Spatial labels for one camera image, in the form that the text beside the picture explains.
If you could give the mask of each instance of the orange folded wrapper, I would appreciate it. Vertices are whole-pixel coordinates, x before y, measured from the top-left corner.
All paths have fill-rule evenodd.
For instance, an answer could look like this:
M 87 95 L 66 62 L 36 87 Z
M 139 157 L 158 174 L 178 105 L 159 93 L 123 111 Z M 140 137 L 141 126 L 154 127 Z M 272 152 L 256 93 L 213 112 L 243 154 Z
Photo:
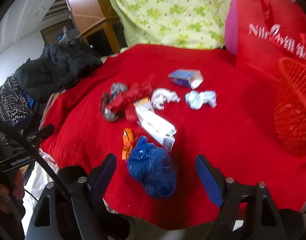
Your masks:
M 135 138 L 130 128 L 124 129 L 122 160 L 126 160 L 135 146 Z

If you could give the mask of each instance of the red crumpled plastic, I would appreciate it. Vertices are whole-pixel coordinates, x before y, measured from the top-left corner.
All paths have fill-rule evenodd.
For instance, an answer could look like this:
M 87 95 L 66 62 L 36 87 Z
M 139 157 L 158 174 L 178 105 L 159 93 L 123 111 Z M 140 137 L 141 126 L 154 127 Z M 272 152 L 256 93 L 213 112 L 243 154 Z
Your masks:
M 151 98 L 153 88 L 148 81 L 142 84 L 134 84 L 129 90 L 118 94 L 115 99 L 107 105 L 107 108 L 117 113 L 119 111 L 125 111 L 126 119 L 130 122 L 137 122 L 137 114 L 135 111 L 134 103 L 144 97 Z

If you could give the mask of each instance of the black jacket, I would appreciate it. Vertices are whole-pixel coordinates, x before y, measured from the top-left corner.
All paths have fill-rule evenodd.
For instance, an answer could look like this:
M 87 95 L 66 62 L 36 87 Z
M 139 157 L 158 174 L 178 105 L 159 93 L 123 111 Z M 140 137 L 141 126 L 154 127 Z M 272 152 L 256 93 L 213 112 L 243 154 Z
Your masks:
M 15 77 L 31 98 L 45 102 L 52 93 L 74 87 L 103 64 L 99 55 L 87 48 L 71 43 L 45 46 L 40 58 L 28 59 Z

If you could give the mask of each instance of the dark clothing pile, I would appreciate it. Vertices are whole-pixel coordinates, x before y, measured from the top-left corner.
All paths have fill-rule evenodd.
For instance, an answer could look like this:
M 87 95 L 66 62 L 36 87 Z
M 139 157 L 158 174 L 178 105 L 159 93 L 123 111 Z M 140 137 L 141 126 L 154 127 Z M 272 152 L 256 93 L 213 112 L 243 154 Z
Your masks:
M 45 46 L 0 87 L 0 118 L 23 136 L 36 132 L 51 94 L 74 87 L 102 64 L 82 40 Z
M 30 60 L 15 72 L 20 87 L 36 101 L 77 85 L 102 65 L 99 57 L 72 46 L 46 46 L 39 59 Z

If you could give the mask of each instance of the human hand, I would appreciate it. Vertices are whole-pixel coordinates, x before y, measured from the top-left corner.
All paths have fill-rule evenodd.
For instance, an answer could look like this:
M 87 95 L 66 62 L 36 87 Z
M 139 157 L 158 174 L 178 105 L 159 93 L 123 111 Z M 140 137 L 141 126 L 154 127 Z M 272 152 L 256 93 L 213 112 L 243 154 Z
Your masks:
M 23 199 L 25 195 L 24 191 L 24 182 L 23 182 L 23 176 L 20 172 L 20 170 L 17 170 L 15 172 L 15 177 L 13 181 L 14 190 L 12 194 L 18 199 Z M 0 210 L 4 213 L 10 213 L 9 208 L 7 207 L 5 201 L 3 200 L 3 196 L 8 196 L 9 190 L 7 187 L 5 187 L 3 184 L 0 183 Z

